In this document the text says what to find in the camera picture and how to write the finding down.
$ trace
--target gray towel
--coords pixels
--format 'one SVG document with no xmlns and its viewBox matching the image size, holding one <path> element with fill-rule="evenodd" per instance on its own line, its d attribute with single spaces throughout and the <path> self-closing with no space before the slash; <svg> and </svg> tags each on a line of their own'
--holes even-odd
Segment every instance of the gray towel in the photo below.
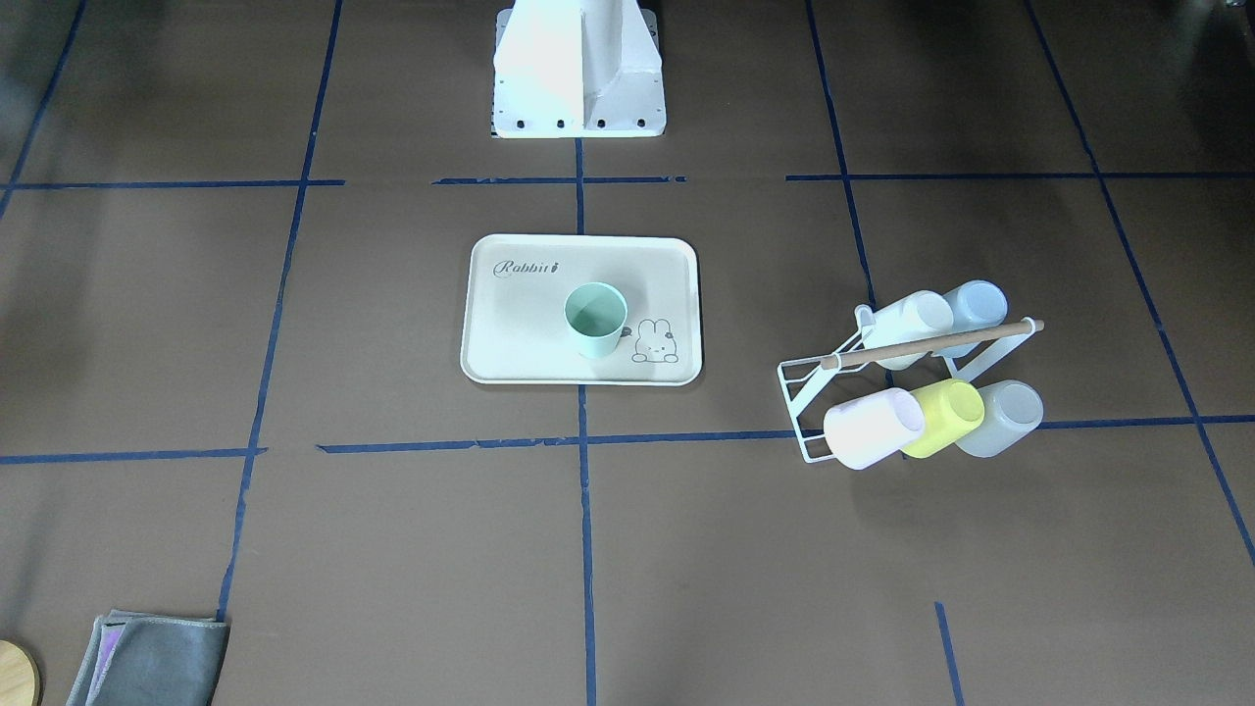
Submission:
<svg viewBox="0 0 1255 706">
<path fill-rule="evenodd" d="M 110 611 L 95 619 L 65 706 L 206 706 L 227 630 L 211 619 Z"/>
</svg>

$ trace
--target rectangular tray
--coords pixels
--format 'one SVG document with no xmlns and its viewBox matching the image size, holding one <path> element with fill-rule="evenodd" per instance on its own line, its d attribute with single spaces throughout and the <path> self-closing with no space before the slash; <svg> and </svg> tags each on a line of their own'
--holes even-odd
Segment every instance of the rectangular tray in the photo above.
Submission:
<svg viewBox="0 0 1255 706">
<path fill-rule="evenodd" d="M 628 300 L 617 347 L 596 361 L 579 355 L 562 311 L 589 281 Z M 471 250 L 462 372 L 484 385 L 693 382 L 702 372 L 697 252 L 674 237 L 484 236 Z"/>
</svg>

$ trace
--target wooden handle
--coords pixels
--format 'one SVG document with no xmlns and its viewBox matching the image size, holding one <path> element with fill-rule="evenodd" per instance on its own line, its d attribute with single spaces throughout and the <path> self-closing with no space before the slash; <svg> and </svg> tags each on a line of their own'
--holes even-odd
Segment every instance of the wooden handle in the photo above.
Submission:
<svg viewBox="0 0 1255 706">
<path fill-rule="evenodd" d="M 950 347 L 951 345 L 964 345 L 968 342 L 980 342 L 984 340 L 1007 337 L 1008 335 L 1033 332 L 1044 327 L 1045 321 L 1042 319 L 1024 319 L 1015 321 L 1014 324 L 1003 324 L 999 326 L 983 327 L 964 332 L 951 332 L 949 335 L 937 335 L 934 337 L 921 337 L 919 340 L 895 342 L 894 345 L 885 345 L 881 347 L 865 347 L 862 350 L 852 350 L 850 352 L 838 352 L 838 355 L 820 359 L 820 367 L 826 371 L 832 371 L 846 366 L 862 366 L 863 364 L 887 361 L 889 359 L 897 359 L 899 356 L 914 356 L 915 352 L 940 350 L 943 347 Z"/>
</svg>

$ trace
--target round wooden board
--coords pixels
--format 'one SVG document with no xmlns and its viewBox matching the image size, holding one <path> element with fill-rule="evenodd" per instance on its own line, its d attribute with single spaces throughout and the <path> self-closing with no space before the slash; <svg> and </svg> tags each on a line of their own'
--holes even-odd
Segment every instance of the round wooden board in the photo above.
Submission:
<svg viewBox="0 0 1255 706">
<path fill-rule="evenodd" d="M 0 640 L 0 706 L 36 706 L 39 668 L 26 651 Z"/>
</svg>

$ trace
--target mint green cup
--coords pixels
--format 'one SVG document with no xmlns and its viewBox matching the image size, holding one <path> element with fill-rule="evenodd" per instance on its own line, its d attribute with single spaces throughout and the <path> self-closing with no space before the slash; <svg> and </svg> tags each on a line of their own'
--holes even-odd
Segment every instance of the mint green cup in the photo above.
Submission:
<svg viewBox="0 0 1255 706">
<path fill-rule="evenodd" d="M 602 281 L 575 287 L 566 296 L 566 327 L 585 359 L 605 359 L 619 345 L 628 322 L 622 292 Z"/>
</svg>

